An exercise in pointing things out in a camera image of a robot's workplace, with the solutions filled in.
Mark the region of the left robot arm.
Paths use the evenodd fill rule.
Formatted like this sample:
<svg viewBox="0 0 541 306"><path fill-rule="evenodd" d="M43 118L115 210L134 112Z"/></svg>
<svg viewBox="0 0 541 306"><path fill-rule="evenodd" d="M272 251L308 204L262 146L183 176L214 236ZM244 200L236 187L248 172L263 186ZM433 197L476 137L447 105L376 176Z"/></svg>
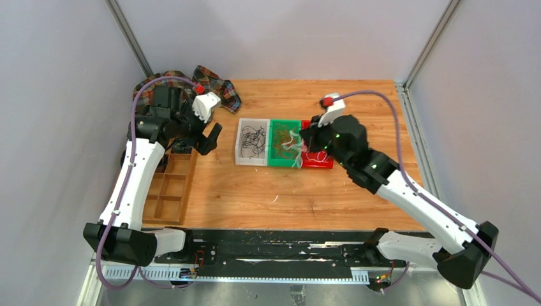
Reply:
<svg viewBox="0 0 541 306"><path fill-rule="evenodd" d="M217 147L221 125L209 135L204 130L221 99L213 92L196 90L182 99L178 87L157 85L152 103L136 112L128 127L122 168L98 222L87 223L83 237L101 259L133 266L148 266L157 256L171 253L180 263L195 257L193 237L181 228L142 231L144 205L154 173L170 140L182 140L200 155Z"/></svg>

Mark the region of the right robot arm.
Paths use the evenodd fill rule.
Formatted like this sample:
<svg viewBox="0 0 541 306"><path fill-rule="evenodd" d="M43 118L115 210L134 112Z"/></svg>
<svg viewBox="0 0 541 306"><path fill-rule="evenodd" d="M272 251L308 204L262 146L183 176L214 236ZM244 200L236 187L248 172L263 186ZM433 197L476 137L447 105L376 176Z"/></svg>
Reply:
<svg viewBox="0 0 541 306"><path fill-rule="evenodd" d="M378 228L364 242L366 260L374 266L388 259L427 266L461 289L472 288L492 257L498 228L457 213L419 186L397 161L369 146L366 128L354 116L340 116L325 126L319 126L317 120L314 116L300 131L309 151L326 152L354 184L393 203L432 236L414 237Z"/></svg>

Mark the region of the red plastic bin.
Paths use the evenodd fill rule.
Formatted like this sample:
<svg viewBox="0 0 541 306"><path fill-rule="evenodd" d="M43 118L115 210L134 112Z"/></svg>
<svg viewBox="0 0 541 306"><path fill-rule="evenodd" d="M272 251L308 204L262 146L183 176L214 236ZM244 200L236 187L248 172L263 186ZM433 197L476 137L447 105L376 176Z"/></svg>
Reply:
<svg viewBox="0 0 541 306"><path fill-rule="evenodd" d="M300 138L301 152L300 152L300 167L301 168L321 168L332 169L334 166L334 160L321 150L319 152L306 152L302 138Z"/></svg>

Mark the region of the green plastic bin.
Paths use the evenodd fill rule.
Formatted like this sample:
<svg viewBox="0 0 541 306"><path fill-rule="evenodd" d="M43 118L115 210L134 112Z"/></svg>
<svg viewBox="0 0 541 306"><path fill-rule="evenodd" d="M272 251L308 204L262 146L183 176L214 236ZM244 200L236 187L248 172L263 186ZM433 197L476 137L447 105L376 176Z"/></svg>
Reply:
<svg viewBox="0 0 541 306"><path fill-rule="evenodd" d="M269 166L300 168L300 130L300 120L272 119L270 121Z"/></svg>

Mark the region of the white plastic bin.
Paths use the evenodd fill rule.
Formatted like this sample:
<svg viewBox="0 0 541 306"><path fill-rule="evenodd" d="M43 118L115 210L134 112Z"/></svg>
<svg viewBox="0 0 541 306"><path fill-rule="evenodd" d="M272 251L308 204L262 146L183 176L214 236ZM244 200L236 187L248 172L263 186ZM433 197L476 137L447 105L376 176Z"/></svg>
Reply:
<svg viewBox="0 0 541 306"><path fill-rule="evenodd" d="M236 165L268 165L270 123L269 119L239 119L234 147Z"/></svg>

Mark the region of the plaid cloth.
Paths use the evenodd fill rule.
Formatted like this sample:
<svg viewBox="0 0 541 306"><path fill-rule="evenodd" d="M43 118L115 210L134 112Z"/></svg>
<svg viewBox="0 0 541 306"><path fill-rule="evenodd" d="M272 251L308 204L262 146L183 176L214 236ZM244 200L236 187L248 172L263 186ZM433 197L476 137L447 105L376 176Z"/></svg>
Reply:
<svg viewBox="0 0 541 306"><path fill-rule="evenodd" d="M133 90L133 98L137 95L139 90L148 82L159 78L159 77L182 77L189 78L183 72L178 70L168 70L162 73L156 73L150 77L147 77L145 80L141 81ZM242 105L241 97L236 91L234 84L230 80L225 80L220 78L210 69L205 66L198 65L193 71L192 77L190 77L192 82L198 83L205 88L206 92L213 92L221 99L221 106L226 108L229 112L235 114L239 111ZM181 90L180 101L186 102L189 99L194 99L196 92L193 90L193 87L187 83L180 80L161 80L155 84L149 86L140 96L138 104L143 105L153 105L153 89L157 85L166 85L171 87L176 87Z"/></svg>

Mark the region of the wooden compartment tray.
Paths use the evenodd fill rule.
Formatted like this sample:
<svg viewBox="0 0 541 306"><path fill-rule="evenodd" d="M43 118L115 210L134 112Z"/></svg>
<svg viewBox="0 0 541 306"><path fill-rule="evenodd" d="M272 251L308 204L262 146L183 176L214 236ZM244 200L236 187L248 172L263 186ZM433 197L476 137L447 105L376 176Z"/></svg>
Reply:
<svg viewBox="0 0 541 306"><path fill-rule="evenodd" d="M145 227L184 224L198 156L195 150L189 154L166 152L152 177L146 197Z"/></svg>

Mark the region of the right aluminium frame post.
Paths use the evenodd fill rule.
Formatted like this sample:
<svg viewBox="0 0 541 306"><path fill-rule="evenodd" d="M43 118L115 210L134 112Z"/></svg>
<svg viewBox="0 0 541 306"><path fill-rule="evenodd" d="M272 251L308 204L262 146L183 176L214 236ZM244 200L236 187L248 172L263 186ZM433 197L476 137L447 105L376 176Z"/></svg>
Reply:
<svg viewBox="0 0 541 306"><path fill-rule="evenodd" d="M417 57L415 64L413 65L411 71L409 72L406 80L403 82L403 88L406 91L416 81L419 73L421 72L426 61L431 55L431 52L436 47L437 43L440 41L442 34L448 27L448 24L454 17L456 10L458 9L458 7L460 7L461 4L462 4L461 0L451 0L447 3L443 13L441 14L441 17L438 19L434 29L432 30L431 34L429 35L428 40L426 41L426 44L424 45L423 49L421 50L421 53Z"/></svg>

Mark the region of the aluminium frame post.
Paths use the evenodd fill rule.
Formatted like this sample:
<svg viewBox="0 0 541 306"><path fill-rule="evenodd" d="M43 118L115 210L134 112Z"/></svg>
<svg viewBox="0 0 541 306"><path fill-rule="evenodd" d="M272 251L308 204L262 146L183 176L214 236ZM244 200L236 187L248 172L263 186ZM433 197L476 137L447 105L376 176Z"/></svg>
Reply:
<svg viewBox="0 0 541 306"><path fill-rule="evenodd" d="M133 32L128 19L126 18L121 5L117 0L105 0L105 4L108 6L113 19L115 20L119 30L122 32L126 42L128 43L135 59L140 66L143 74L149 77L154 74L151 65L149 64L146 56L138 43L138 40Z"/></svg>
<svg viewBox="0 0 541 306"><path fill-rule="evenodd" d="M428 40L426 41L426 44L424 45L423 49L421 50L421 53L417 57L415 64L413 65L411 71L409 72L406 80L403 82L403 88L406 91L416 81L419 73L421 72L426 61L431 55L431 52L436 47L437 43L440 41L442 34L448 27L448 24L454 17L456 10L458 9L458 7L460 7L461 4L462 4L461 0L451 0L447 3L443 13L441 14L441 17L438 19L434 29L432 30L431 34L429 35Z"/></svg>

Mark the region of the left aluminium frame post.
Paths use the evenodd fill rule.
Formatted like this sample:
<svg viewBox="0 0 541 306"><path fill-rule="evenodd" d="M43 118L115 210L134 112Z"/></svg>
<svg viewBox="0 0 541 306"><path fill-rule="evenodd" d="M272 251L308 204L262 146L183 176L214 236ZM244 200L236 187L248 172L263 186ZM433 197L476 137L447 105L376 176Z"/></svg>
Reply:
<svg viewBox="0 0 541 306"><path fill-rule="evenodd" d="M115 20L119 30L122 32L126 42L128 43L135 59L140 66L143 74L149 77L154 74L151 65L149 64L146 56L138 43L138 40L133 32L128 19L126 18L121 5L117 0L105 0L105 4L108 6L113 19Z"/></svg>

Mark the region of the aluminium front rail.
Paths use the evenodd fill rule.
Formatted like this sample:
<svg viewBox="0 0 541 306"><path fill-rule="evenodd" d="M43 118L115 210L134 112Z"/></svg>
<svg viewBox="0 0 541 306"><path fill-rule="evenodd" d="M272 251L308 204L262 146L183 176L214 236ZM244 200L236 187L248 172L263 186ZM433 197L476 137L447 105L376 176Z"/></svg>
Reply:
<svg viewBox="0 0 541 306"><path fill-rule="evenodd" d="M369 259L366 231L197 229L191 255L165 254L142 273L104 262L124 289L90 266L79 305L485 305L479 284L460 289L434 268Z"/></svg>

